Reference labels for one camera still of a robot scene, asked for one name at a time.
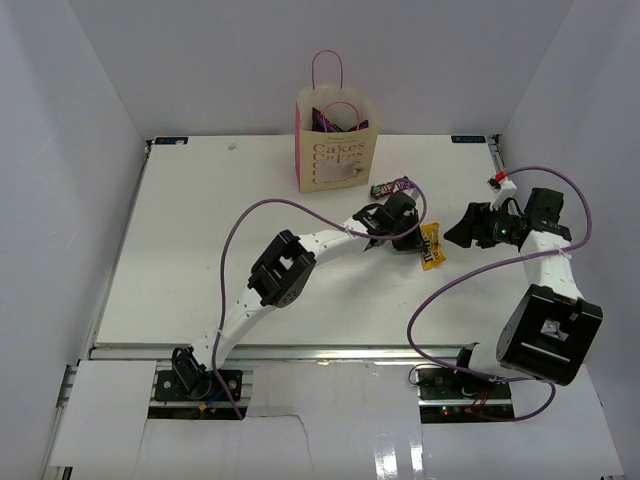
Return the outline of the yellow M&M peanut packet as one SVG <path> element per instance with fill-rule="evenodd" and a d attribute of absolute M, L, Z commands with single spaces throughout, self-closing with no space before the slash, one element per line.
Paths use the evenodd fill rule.
<path fill-rule="evenodd" d="M 421 266 L 424 271 L 434 269 L 446 260 L 441 248 L 439 233 L 440 224 L 437 222 L 420 226 L 420 234 L 424 241 L 424 248 L 421 252 Z"/>

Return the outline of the purple brown M&M packet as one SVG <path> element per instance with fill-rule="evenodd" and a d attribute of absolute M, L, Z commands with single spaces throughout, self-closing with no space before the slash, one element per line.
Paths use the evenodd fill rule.
<path fill-rule="evenodd" d="M 403 176 L 392 181 L 372 185 L 369 189 L 369 196 L 374 200 L 382 200 L 398 191 L 407 191 L 412 188 L 412 181 L 407 176 Z"/>

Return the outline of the purple blue chips bag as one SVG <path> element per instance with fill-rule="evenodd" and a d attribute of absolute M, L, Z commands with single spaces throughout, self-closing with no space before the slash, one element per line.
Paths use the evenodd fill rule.
<path fill-rule="evenodd" d="M 320 133 L 343 133 L 365 130 L 369 127 L 369 121 L 363 120 L 347 127 L 345 121 L 335 122 L 326 113 L 313 108 L 311 111 L 311 130 Z"/>

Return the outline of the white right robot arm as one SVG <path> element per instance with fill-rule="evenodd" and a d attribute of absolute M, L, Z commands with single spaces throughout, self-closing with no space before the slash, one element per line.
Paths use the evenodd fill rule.
<path fill-rule="evenodd" d="M 522 212 L 508 202 L 472 202 L 444 238 L 462 248 L 514 245 L 522 256 L 548 251 L 524 262 L 528 289 L 502 330 L 496 360 L 557 385 L 570 384 L 602 323 L 602 309 L 587 302 L 573 277 L 567 249 L 571 234 L 560 224 L 562 193 L 534 188 Z"/>

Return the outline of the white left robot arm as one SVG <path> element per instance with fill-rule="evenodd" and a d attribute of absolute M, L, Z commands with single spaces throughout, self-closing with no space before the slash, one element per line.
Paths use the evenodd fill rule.
<path fill-rule="evenodd" d="M 219 368 L 233 348 L 271 312 L 299 298 L 313 270 L 351 253 L 365 252 L 389 242 L 401 253 L 424 249 L 419 209 L 407 193 L 391 194 L 382 203 L 364 206 L 342 223 L 330 221 L 293 201 L 280 201 L 304 211 L 329 226 L 327 230 L 296 235 L 279 232 L 253 263 L 239 298 L 227 301 L 226 261 L 237 221 L 225 240 L 219 266 L 221 314 L 217 325 L 187 347 L 172 354 L 177 387 L 188 398 L 206 400 L 224 389 Z"/>

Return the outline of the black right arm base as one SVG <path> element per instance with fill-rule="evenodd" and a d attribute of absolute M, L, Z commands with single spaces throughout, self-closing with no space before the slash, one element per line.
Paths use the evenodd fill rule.
<path fill-rule="evenodd" d="M 408 373 L 418 394 L 422 424 L 509 421 L 515 418 L 510 387 L 426 363 Z"/>

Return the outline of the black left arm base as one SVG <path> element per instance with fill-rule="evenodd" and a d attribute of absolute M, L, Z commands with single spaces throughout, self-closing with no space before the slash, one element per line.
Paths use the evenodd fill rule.
<path fill-rule="evenodd" d="M 206 371 L 194 358 L 192 348 L 175 348 L 171 367 L 157 372 L 151 419 L 242 420 L 246 407 L 240 406 L 243 372 L 219 370 L 230 396 L 213 371 Z"/>

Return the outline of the beige Cakes paper bag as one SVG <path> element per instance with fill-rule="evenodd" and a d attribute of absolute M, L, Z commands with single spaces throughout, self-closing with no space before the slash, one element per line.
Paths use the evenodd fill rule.
<path fill-rule="evenodd" d="M 344 64 L 337 59 L 335 83 L 320 83 L 311 75 L 311 86 L 296 98 L 294 166 L 298 189 L 311 193 L 365 185 L 369 180 L 381 121 L 369 98 L 344 83 Z M 320 133 L 311 130 L 313 108 L 347 127 L 369 121 L 365 130 Z"/>

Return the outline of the blue left corner label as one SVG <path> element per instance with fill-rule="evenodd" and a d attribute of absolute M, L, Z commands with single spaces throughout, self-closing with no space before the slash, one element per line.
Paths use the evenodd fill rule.
<path fill-rule="evenodd" d="M 153 145 L 186 145 L 188 141 L 189 141 L 189 138 L 184 136 L 180 136 L 180 137 L 162 136 L 162 137 L 156 137 L 153 140 Z"/>

